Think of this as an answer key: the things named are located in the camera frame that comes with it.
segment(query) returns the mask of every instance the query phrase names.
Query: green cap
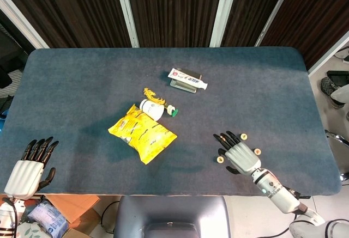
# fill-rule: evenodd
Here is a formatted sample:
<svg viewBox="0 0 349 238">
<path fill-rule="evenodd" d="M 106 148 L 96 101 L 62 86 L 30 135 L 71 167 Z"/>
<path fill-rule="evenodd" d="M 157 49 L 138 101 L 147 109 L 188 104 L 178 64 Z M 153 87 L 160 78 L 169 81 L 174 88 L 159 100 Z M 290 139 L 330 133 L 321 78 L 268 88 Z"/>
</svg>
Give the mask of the green cap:
<svg viewBox="0 0 349 238">
<path fill-rule="evenodd" d="M 178 109 L 173 110 L 172 117 L 175 117 L 177 115 L 177 113 L 178 113 Z"/>
</svg>

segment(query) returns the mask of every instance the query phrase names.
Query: chip bag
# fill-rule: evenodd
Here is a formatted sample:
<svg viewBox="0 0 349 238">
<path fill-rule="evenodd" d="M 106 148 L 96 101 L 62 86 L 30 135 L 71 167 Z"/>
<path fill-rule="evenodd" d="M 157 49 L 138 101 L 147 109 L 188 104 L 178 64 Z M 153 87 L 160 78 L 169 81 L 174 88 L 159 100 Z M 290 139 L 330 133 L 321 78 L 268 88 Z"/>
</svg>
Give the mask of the chip bag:
<svg viewBox="0 0 349 238">
<path fill-rule="evenodd" d="M 158 124 L 135 105 L 108 131 L 136 149 L 145 164 L 177 138 L 174 133 Z"/>
</svg>

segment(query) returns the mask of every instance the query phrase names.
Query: small round object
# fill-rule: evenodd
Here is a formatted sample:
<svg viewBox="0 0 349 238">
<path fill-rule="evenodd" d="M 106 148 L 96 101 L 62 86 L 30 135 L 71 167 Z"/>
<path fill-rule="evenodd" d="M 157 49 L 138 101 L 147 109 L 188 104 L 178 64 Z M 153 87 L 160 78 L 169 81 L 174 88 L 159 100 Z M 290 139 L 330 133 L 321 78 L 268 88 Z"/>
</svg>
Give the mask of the small round object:
<svg viewBox="0 0 349 238">
<path fill-rule="evenodd" d="M 262 153 L 261 149 L 256 148 L 255 150 L 253 150 L 253 152 L 255 153 L 255 155 L 260 155 Z"/>
<path fill-rule="evenodd" d="M 175 117 L 178 113 L 178 109 L 175 109 L 173 112 L 172 112 L 172 117 Z"/>
<path fill-rule="evenodd" d="M 223 163 L 224 162 L 224 157 L 223 156 L 218 156 L 217 157 L 217 163 Z"/>
<path fill-rule="evenodd" d="M 240 135 L 240 138 L 241 138 L 242 140 L 247 140 L 247 135 L 246 135 L 245 133 L 242 133 L 242 134 Z"/>
</svg>

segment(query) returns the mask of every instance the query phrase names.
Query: plastic bag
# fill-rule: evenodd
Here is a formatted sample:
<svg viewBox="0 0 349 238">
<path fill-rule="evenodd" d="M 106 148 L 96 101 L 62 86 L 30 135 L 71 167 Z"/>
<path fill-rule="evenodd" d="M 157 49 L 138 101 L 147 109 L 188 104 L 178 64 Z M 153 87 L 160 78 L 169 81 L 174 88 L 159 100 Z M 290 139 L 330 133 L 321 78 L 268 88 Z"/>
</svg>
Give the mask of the plastic bag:
<svg viewBox="0 0 349 238">
<path fill-rule="evenodd" d="M 38 204 L 28 218 L 38 222 L 53 238 L 61 238 L 69 229 L 65 217 L 47 200 Z"/>
<path fill-rule="evenodd" d="M 177 138 L 174 133 L 151 119 L 135 105 L 108 131 L 136 149 L 145 164 Z"/>
</svg>

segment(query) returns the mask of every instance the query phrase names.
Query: robotic arm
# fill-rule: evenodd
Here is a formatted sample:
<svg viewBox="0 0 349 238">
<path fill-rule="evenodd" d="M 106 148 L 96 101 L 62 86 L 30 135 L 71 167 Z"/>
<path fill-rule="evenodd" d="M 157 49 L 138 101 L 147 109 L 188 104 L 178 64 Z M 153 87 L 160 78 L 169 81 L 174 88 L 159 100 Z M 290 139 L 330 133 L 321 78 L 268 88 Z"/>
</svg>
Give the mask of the robotic arm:
<svg viewBox="0 0 349 238">
<path fill-rule="evenodd" d="M 53 180 L 55 168 L 51 168 L 47 178 L 40 182 L 44 168 L 58 145 L 58 141 L 55 141 L 49 146 L 52 140 L 53 137 L 32 140 L 22 159 L 13 168 L 5 187 L 8 197 L 3 199 L 5 203 L 0 206 L 0 236 L 16 237 L 18 221 L 25 210 L 24 200 L 31 198 Z"/>
<path fill-rule="evenodd" d="M 261 168 L 257 155 L 232 132 L 213 135 L 225 149 L 218 150 L 235 168 L 227 167 L 233 174 L 251 176 L 253 182 L 283 213 L 294 213 L 299 217 L 290 224 L 290 232 L 295 238 L 333 237 L 345 238 L 349 234 L 349 225 L 338 221 L 325 220 L 315 211 L 301 203 L 267 169 Z"/>
</svg>

